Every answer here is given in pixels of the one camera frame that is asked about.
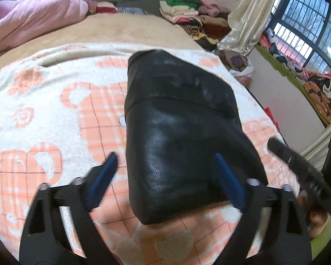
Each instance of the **bed sheet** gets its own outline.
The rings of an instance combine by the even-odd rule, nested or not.
[[[125,159],[127,61],[147,49],[154,47],[67,44],[0,71],[0,239],[15,257],[38,185],[67,184],[101,164],[110,151],[118,153],[119,168],[91,216],[123,264],[212,264],[228,242],[241,216],[229,203],[158,225],[142,225],[131,210]],[[291,184],[297,193],[295,175],[267,150],[271,136],[282,139],[276,127],[219,58],[203,50],[162,49],[232,87],[243,131],[260,155],[269,185]],[[72,248],[83,255],[69,212],[62,214]],[[263,210],[249,255],[258,252],[268,217]]]
[[[0,69],[38,51],[69,43],[129,43],[172,49],[202,49],[184,31],[152,15],[94,14],[0,53]]]

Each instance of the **patterned blanket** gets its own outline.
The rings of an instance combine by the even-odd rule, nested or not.
[[[142,225],[128,197],[124,99],[127,61],[138,50],[128,44],[68,44],[40,51],[0,71],[0,239],[18,257],[24,220],[42,182],[64,185],[99,165],[110,151],[118,171],[101,206],[91,216],[104,241],[123,264],[212,264],[240,219],[231,204],[219,204],[159,225]],[[202,50],[164,49],[224,79],[234,90],[243,130],[257,149],[270,186],[295,176],[266,144],[281,138],[276,127],[220,59]],[[68,210],[62,210],[74,251],[83,255]],[[269,212],[249,255],[258,252]]]

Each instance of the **pile of clothes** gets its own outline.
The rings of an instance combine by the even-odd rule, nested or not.
[[[249,86],[255,69],[247,57],[230,50],[215,50],[213,53],[219,56],[223,65],[239,83],[244,87]]]
[[[230,10],[214,0],[162,0],[161,15],[186,31],[202,48],[213,51],[230,32]]]
[[[97,0],[2,0],[0,51],[77,23],[94,13],[147,14],[139,8],[116,8],[112,3]]]
[[[331,73],[321,74],[304,68],[296,60],[282,54],[277,49],[277,37],[267,29],[260,38],[260,45],[293,73],[313,101],[314,108],[323,117],[326,124],[331,123]]]

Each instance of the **window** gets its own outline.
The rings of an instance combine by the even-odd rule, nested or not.
[[[331,73],[329,0],[275,0],[268,27],[283,54],[308,70]]]

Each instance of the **black leather bag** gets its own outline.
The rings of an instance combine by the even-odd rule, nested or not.
[[[231,87],[165,51],[129,59],[125,119],[130,203],[143,224],[226,201],[211,167],[215,153],[267,185]]]

